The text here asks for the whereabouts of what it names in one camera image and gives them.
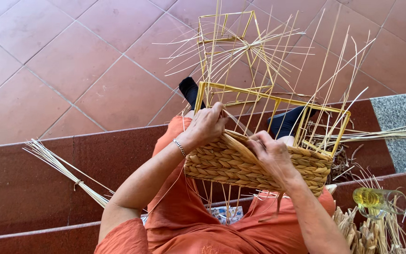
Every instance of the glass mug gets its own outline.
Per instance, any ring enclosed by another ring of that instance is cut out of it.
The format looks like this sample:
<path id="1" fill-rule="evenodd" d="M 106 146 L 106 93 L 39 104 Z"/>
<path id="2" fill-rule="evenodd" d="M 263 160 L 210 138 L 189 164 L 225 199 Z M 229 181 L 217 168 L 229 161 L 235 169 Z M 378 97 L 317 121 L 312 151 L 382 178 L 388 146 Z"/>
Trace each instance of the glass mug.
<path id="1" fill-rule="evenodd" d="M 361 215 L 374 220 L 382 219 L 385 212 L 404 214 L 406 211 L 406 196 L 398 190 L 358 188 L 353 191 L 353 200 L 358 204 Z"/>

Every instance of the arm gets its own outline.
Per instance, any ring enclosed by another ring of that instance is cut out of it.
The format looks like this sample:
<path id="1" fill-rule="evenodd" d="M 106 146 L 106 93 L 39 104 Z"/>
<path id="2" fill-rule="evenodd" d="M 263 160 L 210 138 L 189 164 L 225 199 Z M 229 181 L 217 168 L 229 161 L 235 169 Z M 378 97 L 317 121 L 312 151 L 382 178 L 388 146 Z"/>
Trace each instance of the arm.
<path id="1" fill-rule="evenodd" d="M 221 115 L 223 105 L 201 109 L 186 131 L 176 140 L 189 153 L 221 135 L 227 118 Z M 167 177 L 184 159 L 181 150 L 170 144 L 138 168 L 117 189 L 106 205 L 101 218 L 98 242 L 120 223 L 139 218 L 140 213 L 159 192 Z"/>
<path id="2" fill-rule="evenodd" d="M 346 239 L 292 165 L 286 145 L 261 131 L 251 137 L 250 146 L 263 167 L 275 181 L 284 185 L 286 194 L 292 199 L 308 251 L 312 254 L 349 254 Z"/>

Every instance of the foot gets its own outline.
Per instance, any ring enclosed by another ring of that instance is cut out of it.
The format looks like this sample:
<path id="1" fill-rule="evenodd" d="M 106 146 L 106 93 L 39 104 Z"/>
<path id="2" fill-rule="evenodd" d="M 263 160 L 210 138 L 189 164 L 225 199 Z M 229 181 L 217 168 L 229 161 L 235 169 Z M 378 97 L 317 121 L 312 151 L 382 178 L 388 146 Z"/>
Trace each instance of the foot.
<path id="1" fill-rule="evenodd" d="M 279 139 L 283 136 L 295 136 L 294 130 L 292 129 L 294 124 L 299 119 L 300 113 L 303 111 L 305 107 L 300 106 L 296 107 L 288 112 L 281 113 L 278 115 L 273 116 L 272 125 L 270 126 L 270 130 L 272 131 L 273 135 L 276 139 Z M 312 117 L 317 110 L 311 110 L 309 114 Z M 267 119 L 267 124 L 270 124 L 272 118 Z"/>
<path id="2" fill-rule="evenodd" d="M 187 77 L 181 81 L 179 85 L 181 93 L 186 98 L 186 101 L 190 104 L 190 110 L 195 109 L 195 103 L 197 102 L 197 94 L 199 92 L 199 87 L 195 84 L 195 81 L 191 77 Z M 205 108 L 205 104 L 202 101 L 202 106 L 200 109 Z"/>

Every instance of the woven braid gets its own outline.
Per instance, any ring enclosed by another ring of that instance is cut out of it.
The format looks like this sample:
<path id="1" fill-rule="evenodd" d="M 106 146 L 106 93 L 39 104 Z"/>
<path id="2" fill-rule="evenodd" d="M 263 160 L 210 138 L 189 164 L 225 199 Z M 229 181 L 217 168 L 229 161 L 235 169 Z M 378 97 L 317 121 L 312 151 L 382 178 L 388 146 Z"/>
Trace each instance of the woven braid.
<path id="1" fill-rule="evenodd" d="M 245 146 L 247 138 L 225 131 L 206 146 L 190 152 L 184 164 L 187 177 L 240 187 L 282 192 L 281 184 L 260 166 L 256 156 Z M 318 197 L 322 192 L 332 159 L 301 147 L 288 147 L 292 164 Z"/>

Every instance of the woman's right hand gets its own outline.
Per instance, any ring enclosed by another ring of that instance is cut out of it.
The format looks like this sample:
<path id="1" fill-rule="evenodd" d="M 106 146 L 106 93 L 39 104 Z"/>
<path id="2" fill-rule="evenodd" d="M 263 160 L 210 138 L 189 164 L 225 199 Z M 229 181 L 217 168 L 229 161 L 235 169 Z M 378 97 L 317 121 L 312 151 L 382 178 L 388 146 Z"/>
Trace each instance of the woman's right hand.
<path id="1" fill-rule="evenodd" d="M 283 141 L 274 140 L 266 131 L 260 131 L 250 137 L 249 145 L 264 169 L 275 181 L 284 184 L 286 189 L 291 184 L 303 182 L 300 172 L 292 165 L 287 146 Z"/>

